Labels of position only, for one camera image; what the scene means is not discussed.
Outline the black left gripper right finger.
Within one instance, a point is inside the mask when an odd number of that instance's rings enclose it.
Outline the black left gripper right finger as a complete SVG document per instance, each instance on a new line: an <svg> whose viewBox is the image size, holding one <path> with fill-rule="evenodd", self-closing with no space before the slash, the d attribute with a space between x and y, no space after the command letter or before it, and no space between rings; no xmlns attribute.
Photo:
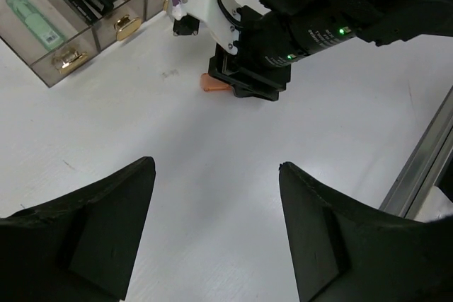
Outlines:
<svg viewBox="0 0 453 302"><path fill-rule="evenodd" d="M363 204L286 162L279 185L300 301L451 301L452 218Z"/></svg>

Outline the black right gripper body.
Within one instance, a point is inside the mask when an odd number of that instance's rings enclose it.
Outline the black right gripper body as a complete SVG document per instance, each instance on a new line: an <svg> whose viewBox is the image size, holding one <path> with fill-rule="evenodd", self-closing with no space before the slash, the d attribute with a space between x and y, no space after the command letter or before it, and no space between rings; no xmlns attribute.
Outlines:
<svg viewBox="0 0 453 302"><path fill-rule="evenodd" d="M208 74L232 87L237 98L259 98L275 102L291 79L294 47L285 20L273 12L264 16L249 6L241 14L235 55L220 45L210 58Z"/></svg>

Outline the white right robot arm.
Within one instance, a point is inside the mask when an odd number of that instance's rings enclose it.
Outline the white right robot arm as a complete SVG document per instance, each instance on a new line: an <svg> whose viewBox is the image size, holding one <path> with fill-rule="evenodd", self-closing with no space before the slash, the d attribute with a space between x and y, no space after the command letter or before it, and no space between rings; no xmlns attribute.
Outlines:
<svg viewBox="0 0 453 302"><path fill-rule="evenodd" d="M452 0L259 0L231 19L237 53L217 47L209 75L238 98L276 101L291 79L291 66L357 37L376 46L419 35L452 35Z"/></svg>

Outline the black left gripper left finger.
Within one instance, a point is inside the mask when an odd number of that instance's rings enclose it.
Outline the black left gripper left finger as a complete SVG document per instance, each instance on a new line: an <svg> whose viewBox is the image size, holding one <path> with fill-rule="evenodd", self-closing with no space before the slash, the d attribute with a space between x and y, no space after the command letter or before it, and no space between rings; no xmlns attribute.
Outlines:
<svg viewBox="0 0 453 302"><path fill-rule="evenodd" d="M1 300L125 300L155 177L146 156L3 218Z"/></svg>

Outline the orange pen cap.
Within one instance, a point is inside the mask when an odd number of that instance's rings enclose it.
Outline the orange pen cap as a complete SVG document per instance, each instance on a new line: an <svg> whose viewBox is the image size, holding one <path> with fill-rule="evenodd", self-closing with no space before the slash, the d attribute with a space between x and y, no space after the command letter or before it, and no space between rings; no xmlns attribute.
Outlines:
<svg viewBox="0 0 453 302"><path fill-rule="evenodd" d="M200 77L200 87L204 92L230 91L231 86L204 73Z"/></svg>

